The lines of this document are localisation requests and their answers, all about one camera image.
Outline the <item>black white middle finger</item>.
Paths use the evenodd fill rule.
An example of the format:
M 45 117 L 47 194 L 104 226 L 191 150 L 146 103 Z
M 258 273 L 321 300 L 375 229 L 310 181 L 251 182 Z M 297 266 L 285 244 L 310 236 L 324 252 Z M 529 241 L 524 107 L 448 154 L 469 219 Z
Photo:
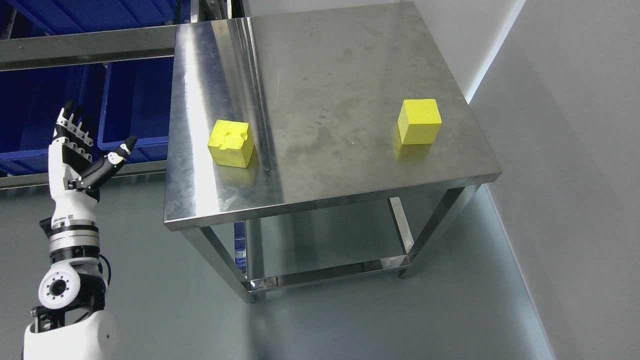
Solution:
M 82 121 L 78 123 L 75 128 L 75 139 L 73 142 L 73 150 L 80 154 L 80 144 L 82 143 L 82 133 L 80 132 L 80 126 L 88 126 L 90 128 L 90 116 L 83 116 Z

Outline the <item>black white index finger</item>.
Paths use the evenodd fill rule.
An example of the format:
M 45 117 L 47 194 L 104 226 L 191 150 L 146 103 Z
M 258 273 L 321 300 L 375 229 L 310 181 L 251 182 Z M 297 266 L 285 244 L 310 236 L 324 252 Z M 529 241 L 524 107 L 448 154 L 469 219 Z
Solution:
M 92 132 L 94 131 L 95 130 L 93 128 L 90 129 L 88 125 L 80 126 L 82 140 L 80 144 L 80 154 L 89 162 L 93 161 L 94 140 Z

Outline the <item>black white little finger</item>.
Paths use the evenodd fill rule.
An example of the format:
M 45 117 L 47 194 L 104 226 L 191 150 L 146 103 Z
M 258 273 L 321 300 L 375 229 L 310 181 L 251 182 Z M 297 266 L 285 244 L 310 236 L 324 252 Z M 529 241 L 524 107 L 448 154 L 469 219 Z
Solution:
M 60 109 L 54 126 L 54 142 L 65 142 L 74 135 L 73 119 L 74 101 L 68 100 Z

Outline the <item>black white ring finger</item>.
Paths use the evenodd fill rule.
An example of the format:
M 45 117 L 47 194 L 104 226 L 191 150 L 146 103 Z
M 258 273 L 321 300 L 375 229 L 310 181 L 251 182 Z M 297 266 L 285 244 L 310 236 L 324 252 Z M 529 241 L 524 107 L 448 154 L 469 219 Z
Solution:
M 83 135 L 80 134 L 80 118 L 83 115 L 83 105 L 66 104 L 65 105 L 65 119 L 66 119 L 66 135 L 65 144 L 75 150 L 83 151 Z

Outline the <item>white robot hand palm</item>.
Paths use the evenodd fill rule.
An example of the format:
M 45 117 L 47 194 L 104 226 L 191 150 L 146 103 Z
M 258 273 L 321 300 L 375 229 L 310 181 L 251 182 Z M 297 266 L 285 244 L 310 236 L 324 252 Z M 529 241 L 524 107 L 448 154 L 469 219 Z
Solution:
M 53 139 L 48 147 L 49 192 L 55 203 L 50 219 L 52 230 L 71 225 L 97 225 L 94 207 L 98 201 L 82 190 L 73 188 L 73 182 L 90 165 L 84 153 L 79 153 L 66 139 Z

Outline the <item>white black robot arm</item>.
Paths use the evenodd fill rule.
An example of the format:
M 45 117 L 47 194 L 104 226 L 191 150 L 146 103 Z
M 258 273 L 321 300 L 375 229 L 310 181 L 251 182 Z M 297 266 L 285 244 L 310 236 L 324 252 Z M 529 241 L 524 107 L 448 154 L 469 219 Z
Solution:
M 39 222 L 51 265 L 23 335 L 23 360 L 112 360 L 115 355 L 117 328 L 106 310 L 113 271 L 101 253 L 95 207 L 100 188 L 125 165 L 137 137 L 94 158 L 95 131 L 73 100 L 55 119 L 48 146 L 48 188 L 55 208 Z

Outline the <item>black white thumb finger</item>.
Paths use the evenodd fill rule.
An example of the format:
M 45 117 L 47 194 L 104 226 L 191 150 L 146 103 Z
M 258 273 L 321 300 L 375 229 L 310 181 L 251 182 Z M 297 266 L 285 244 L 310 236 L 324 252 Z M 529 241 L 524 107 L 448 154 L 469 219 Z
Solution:
M 98 191 L 125 165 L 137 141 L 137 136 L 130 136 L 106 155 L 99 157 L 80 171 L 77 177 L 68 181 L 68 189 L 74 191 Z

